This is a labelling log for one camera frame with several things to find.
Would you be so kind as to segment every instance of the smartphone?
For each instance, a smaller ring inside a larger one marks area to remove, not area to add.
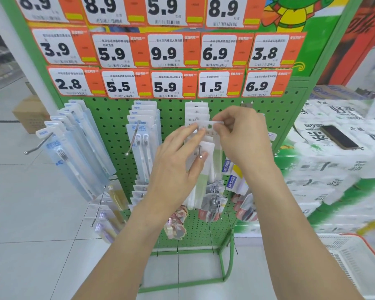
[[[338,130],[336,126],[324,125],[320,127],[320,130],[344,150],[355,150],[359,148],[354,141]]]

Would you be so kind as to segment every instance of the finger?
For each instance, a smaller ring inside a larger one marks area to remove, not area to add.
[[[177,134],[179,134],[181,132],[181,130],[185,129],[185,126],[181,126],[179,127],[178,129],[174,130],[173,132],[171,132],[164,140],[164,143],[162,144],[162,147],[165,149],[167,148],[170,143],[172,142],[172,140],[175,138],[175,136]]]
[[[213,117],[213,121],[225,121],[228,118],[236,118],[242,110],[240,106],[230,106]]]
[[[189,141],[185,143],[184,146],[182,146],[178,154],[186,160],[197,148],[197,146],[200,144],[200,141],[205,136],[205,128],[201,128],[197,134],[195,134]]]
[[[197,123],[193,123],[181,130],[177,135],[174,136],[170,145],[167,147],[168,151],[175,152],[178,151],[183,145],[187,137],[191,135],[197,129]]]
[[[189,181],[191,183],[194,183],[196,184],[197,183],[197,179],[199,178],[199,175],[201,173],[201,171],[203,170],[203,167],[204,167],[204,162],[205,160],[207,159],[208,157],[208,153],[205,151],[203,154],[202,154],[202,158],[200,159],[200,156],[197,156],[195,158],[195,160],[193,161],[193,164],[191,165],[190,169],[189,169]]]
[[[221,139],[225,139],[227,136],[231,134],[229,129],[224,126],[223,124],[220,123],[215,123],[214,124],[214,130],[219,134]]]

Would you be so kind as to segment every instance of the toothbrush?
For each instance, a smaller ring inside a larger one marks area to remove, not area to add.
[[[146,164],[146,158],[144,156],[143,148],[142,148],[142,142],[140,141],[141,135],[137,134],[135,138],[136,145],[139,147],[140,152],[140,158],[141,158],[141,164],[143,167],[143,175],[146,182],[149,181],[149,172],[147,170],[147,164]]]
[[[82,185],[83,189],[88,193],[90,198],[92,200],[95,199],[95,196],[91,192],[89,188],[89,184],[85,181],[85,179],[79,174],[79,172],[76,170],[75,166],[71,163],[70,159],[68,158],[67,154],[63,149],[58,149],[57,150],[57,155],[68,165],[70,170],[73,172],[79,183]]]
[[[149,145],[149,134],[143,135],[143,143],[146,148],[146,154],[147,154],[147,161],[149,163],[149,174],[151,174],[151,171],[153,170],[153,160],[151,159],[151,151],[150,151],[150,145]]]

